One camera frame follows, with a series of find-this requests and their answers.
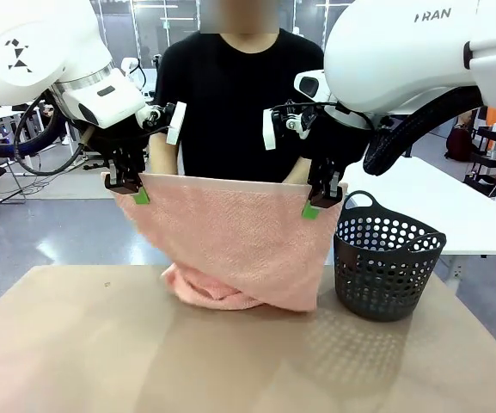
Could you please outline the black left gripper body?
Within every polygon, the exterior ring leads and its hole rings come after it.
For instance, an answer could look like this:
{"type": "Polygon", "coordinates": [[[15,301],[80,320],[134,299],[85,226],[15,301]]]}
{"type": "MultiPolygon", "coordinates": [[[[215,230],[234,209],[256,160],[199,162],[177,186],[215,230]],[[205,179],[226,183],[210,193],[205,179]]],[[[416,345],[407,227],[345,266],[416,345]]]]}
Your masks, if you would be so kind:
{"type": "Polygon", "coordinates": [[[149,133],[136,118],[126,118],[108,128],[95,126],[88,146],[103,157],[117,158],[120,164],[142,166],[149,133]]]}

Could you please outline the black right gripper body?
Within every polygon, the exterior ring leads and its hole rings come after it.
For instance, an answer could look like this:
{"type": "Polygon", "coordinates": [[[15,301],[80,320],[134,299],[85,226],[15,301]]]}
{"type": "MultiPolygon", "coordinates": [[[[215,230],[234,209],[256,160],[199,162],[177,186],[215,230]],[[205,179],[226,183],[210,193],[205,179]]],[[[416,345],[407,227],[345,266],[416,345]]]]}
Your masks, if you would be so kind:
{"type": "Polygon", "coordinates": [[[334,160],[346,167],[358,162],[369,144],[369,131],[345,126],[331,117],[318,117],[301,141],[301,156],[306,159],[334,160]]]}

